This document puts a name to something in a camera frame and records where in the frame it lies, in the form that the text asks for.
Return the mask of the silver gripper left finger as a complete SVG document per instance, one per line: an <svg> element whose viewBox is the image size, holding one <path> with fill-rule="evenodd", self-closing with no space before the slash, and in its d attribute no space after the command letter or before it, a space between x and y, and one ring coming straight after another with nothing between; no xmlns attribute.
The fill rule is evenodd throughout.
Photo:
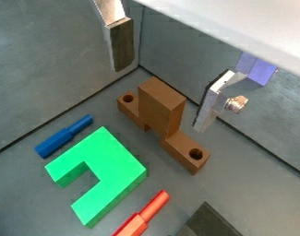
<svg viewBox="0 0 300 236"><path fill-rule="evenodd" d="M124 14L120 0L90 0L103 24L111 66L115 72L134 61L134 20Z"/></svg>

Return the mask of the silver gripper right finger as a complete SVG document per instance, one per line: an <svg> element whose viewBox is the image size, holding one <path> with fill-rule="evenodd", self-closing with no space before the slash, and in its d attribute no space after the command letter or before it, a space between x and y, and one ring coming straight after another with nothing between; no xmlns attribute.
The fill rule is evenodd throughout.
<svg viewBox="0 0 300 236"><path fill-rule="evenodd" d="M259 88L261 85L246 74L225 69L203 90L194 129L202 133L223 111L238 114L249 101L243 93Z"/></svg>

